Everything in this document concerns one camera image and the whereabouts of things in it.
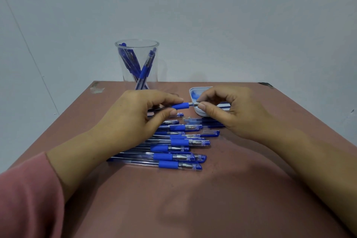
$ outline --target brown table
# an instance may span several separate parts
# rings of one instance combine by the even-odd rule
[[[191,87],[216,84],[159,83],[186,101]],[[250,87],[272,114],[357,155],[353,144],[277,89],[229,84]],[[124,87],[92,83],[15,164],[93,127]],[[182,112],[197,116],[192,108]],[[202,172],[102,163],[67,203],[64,237],[350,236],[274,152],[227,129],[211,142],[195,150],[208,156]]]

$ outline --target left hand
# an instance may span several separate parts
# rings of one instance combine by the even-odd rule
[[[177,114],[177,110],[167,108],[148,119],[148,109],[154,105],[173,105],[183,101],[157,90],[126,91],[88,133],[100,148],[117,154],[147,140],[165,119]]]

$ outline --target right hand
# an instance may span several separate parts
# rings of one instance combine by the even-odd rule
[[[229,112],[216,106],[225,101],[231,104]],[[246,87],[212,87],[203,92],[197,102],[200,102],[199,109],[242,138],[260,141],[277,122]]]

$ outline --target pile of pens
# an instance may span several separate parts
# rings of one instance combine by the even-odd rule
[[[194,105],[196,104],[182,103],[170,107],[178,110]],[[147,116],[150,118],[155,112],[164,108],[166,107],[149,109]],[[118,160],[134,165],[201,171],[200,164],[206,161],[207,156],[195,154],[191,152],[191,149],[210,146],[211,142],[206,137],[217,137],[220,132],[205,129],[222,128],[224,125],[212,118],[185,119],[183,113],[177,113],[170,118],[183,118],[184,124],[180,124],[180,121],[176,119],[166,120],[151,138],[130,150],[111,157],[108,161]],[[202,129],[202,133],[190,134],[190,132],[198,132]]]
[[[142,69],[140,69],[139,61],[137,60],[133,49],[118,48],[118,51],[125,64],[125,67],[129,70],[134,81],[136,82],[135,90],[149,89],[146,84],[146,79],[149,77],[152,63],[154,62],[156,48],[150,50]]]

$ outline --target white plastic container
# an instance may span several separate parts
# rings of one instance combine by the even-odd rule
[[[190,88],[189,92],[190,92],[190,97],[191,97],[191,101],[193,103],[196,102],[196,99],[198,99],[198,97],[206,90],[210,89],[211,87],[194,87],[194,88]],[[230,106],[230,104],[219,104],[218,107],[226,107],[226,106]],[[208,114],[206,114],[206,112],[202,111],[201,109],[199,109],[198,107],[194,107],[194,111],[200,115],[201,117],[209,117]]]

